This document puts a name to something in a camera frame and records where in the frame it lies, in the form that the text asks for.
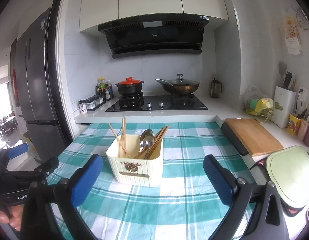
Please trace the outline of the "person's left hand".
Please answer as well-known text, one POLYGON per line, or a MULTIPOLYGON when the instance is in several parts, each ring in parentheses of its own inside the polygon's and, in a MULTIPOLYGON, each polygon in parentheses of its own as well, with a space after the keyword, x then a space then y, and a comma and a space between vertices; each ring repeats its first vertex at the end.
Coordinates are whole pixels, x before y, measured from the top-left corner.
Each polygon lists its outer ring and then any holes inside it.
POLYGON ((11 218, 9 218, 3 211, 0 210, 0 222, 10 224, 16 231, 20 231, 23 216, 23 205, 17 205, 10 208, 11 218))

